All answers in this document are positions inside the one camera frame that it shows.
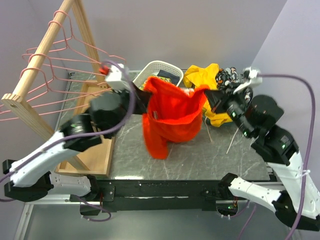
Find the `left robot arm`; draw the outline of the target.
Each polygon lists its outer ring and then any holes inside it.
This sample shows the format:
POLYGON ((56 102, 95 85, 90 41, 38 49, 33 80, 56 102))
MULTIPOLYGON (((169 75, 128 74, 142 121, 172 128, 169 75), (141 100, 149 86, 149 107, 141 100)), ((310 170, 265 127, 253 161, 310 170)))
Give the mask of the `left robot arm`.
POLYGON ((106 91, 89 102, 89 107, 61 125, 52 137, 20 160, 2 163, 9 181, 3 186, 2 202, 33 202, 48 194, 70 194, 94 201, 100 194, 97 179, 60 175, 53 171, 58 164, 111 139, 131 115, 146 113, 152 97, 133 83, 122 90, 106 91))

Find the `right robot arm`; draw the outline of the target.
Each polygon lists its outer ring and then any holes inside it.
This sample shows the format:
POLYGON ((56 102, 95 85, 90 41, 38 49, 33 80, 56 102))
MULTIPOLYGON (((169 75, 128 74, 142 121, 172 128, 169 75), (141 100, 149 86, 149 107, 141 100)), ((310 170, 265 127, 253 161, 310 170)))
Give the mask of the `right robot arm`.
POLYGON ((292 227, 300 206, 303 163, 293 136, 277 125, 284 111, 268 95, 257 95, 249 104, 241 93, 222 90, 204 92, 213 112, 225 112, 238 130, 248 139, 251 147, 278 176, 284 189, 275 190, 246 181, 227 173, 219 182, 219 194, 224 199, 233 196, 257 203, 275 213, 286 226, 292 227))

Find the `orange mesh shorts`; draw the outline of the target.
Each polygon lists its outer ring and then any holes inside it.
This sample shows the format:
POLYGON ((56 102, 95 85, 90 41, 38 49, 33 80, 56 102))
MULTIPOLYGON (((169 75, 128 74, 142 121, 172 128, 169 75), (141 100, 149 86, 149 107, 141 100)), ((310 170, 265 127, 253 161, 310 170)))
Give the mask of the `orange mesh shorts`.
POLYGON ((142 115, 144 144, 150 156, 164 160, 168 143, 191 141, 201 130, 202 109, 207 101, 205 84, 190 93, 150 76, 144 90, 152 93, 147 111, 142 115))

